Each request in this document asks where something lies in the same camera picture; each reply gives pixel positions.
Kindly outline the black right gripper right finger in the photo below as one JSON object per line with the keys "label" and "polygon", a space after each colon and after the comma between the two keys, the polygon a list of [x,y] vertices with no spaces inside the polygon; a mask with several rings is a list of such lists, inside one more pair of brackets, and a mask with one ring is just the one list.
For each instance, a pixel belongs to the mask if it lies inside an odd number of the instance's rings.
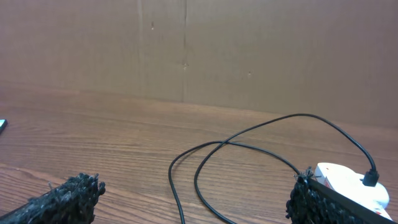
{"label": "black right gripper right finger", "polygon": [[365,206],[322,185],[310,168],[296,176],[286,203],[292,224],[394,224]]}

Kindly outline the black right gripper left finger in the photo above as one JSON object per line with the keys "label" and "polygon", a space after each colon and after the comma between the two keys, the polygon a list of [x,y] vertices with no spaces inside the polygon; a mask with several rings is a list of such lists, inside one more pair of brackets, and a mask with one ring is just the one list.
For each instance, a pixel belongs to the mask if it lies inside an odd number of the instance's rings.
{"label": "black right gripper left finger", "polygon": [[90,224],[106,184],[98,175],[78,174],[64,184],[1,216],[1,224]]}

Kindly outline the blue smartphone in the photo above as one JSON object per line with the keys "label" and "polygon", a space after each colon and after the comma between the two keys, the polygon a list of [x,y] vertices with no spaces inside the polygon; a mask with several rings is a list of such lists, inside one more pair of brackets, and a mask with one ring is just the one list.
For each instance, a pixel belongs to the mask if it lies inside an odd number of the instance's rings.
{"label": "blue smartphone", "polygon": [[8,124],[8,122],[6,119],[0,120],[0,133],[2,133],[5,130],[7,124]]}

